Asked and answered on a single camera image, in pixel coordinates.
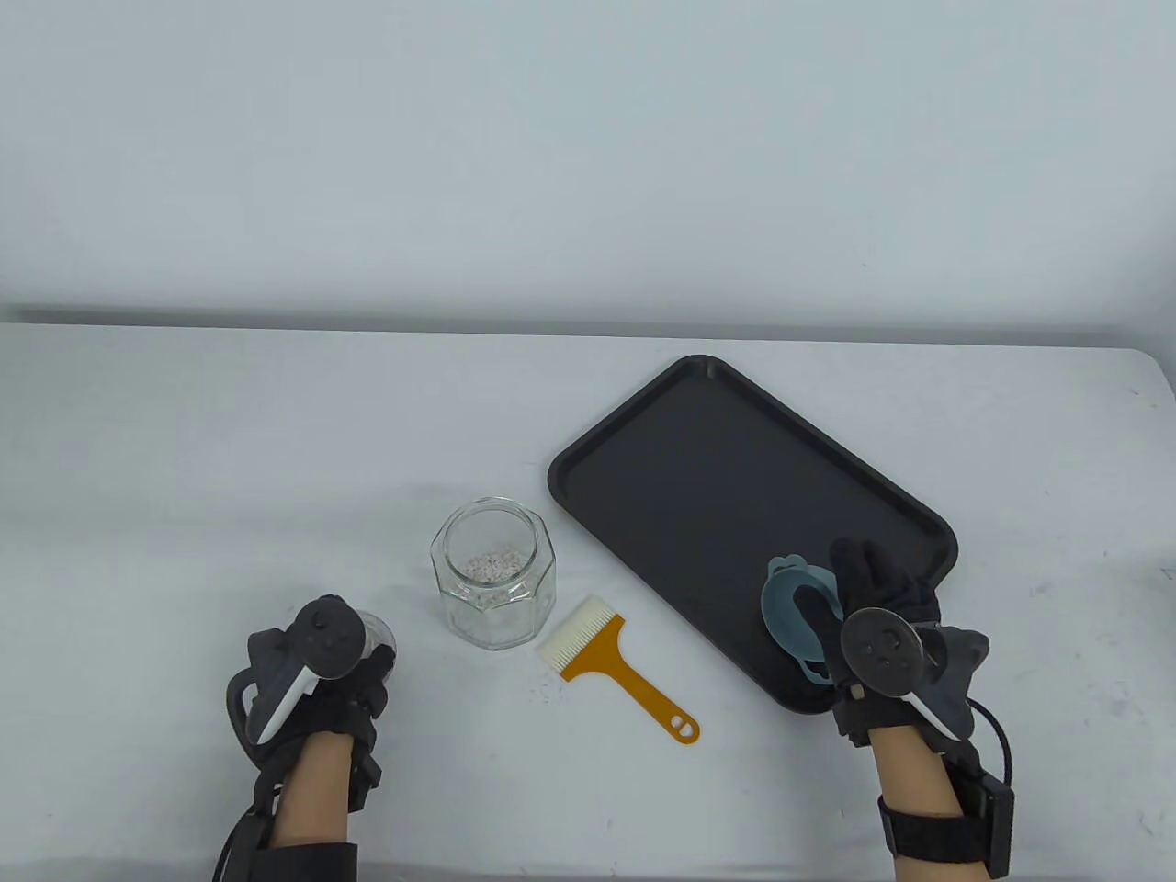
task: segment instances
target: white table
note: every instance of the white table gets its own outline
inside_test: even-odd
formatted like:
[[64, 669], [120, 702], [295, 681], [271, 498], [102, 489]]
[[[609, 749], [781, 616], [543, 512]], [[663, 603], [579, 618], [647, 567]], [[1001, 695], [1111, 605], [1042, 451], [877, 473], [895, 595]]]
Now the white table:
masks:
[[[205, 878], [253, 779], [222, 707], [246, 635], [332, 590], [401, 647], [352, 828], [368, 878], [889, 877], [869, 756], [774, 704], [544, 489], [691, 352], [955, 528], [941, 597], [993, 641], [973, 694], [1013, 739], [1014, 875], [1170, 878], [1176, 403], [1140, 353], [31, 326], [0, 327], [0, 876]], [[547, 520], [552, 621], [606, 597], [696, 746], [607, 680], [443, 629], [428, 544], [486, 494]]]

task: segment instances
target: forearm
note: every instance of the forearm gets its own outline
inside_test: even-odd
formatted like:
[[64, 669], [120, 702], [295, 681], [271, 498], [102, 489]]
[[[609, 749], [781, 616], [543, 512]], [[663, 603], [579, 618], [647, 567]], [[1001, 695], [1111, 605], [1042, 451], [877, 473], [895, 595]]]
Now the forearm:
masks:
[[270, 848], [347, 841], [352, 736], [320, 731], [306, 740], [282, 788]]
[[[926, 817], [961, 817], [947, 769], [911, 726], [873, 729], [870, 744], [882, 783], [882, 799], [895, 811]], [[898, 882], [988, 882], [983, 863], [928, 863], [896, 857]]]

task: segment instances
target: wrist strap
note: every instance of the wrist strap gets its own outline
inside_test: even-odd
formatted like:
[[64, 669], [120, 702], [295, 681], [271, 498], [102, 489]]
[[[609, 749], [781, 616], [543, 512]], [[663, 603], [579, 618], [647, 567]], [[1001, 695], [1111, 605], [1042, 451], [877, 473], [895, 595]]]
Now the wrist strap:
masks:
[[837, 721], [837, 731], [848, 735], [854, 747], [869, 746], [870, 729], [893, 729], [923, 722], [907, 702], [871, 691], [862, 699], [847, 697], [834, 706], [833, 719]]
[[929, 863], [984, 863], [984, 822], [978, 817], [904, 815], [878, 797], [886, 847], [895, 857]]

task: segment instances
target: jar opening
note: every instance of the jar opening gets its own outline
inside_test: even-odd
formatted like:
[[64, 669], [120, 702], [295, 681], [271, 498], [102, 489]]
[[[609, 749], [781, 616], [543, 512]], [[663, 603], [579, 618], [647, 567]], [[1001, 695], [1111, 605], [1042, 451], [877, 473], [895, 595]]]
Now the jar opening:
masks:
[[539, 533], [527, 509], [508, 499], [470, 502], [449, 519], [442, 548], [462, 582], [500, 588], [517, 581], [539, 553]]

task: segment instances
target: black tray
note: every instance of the black tray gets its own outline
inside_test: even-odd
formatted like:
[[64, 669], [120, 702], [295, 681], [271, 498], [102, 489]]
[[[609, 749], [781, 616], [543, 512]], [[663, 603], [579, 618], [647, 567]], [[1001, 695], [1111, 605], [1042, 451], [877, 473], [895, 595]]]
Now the black tray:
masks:
[[726, 362], [671, 365], [555, 457], [552, 496], [784, 707], [828, 710], [768, 635], [768, 561], [828, 567], [842, 535], [874, 539], [937, 586], [955, 534], [935, 512]]

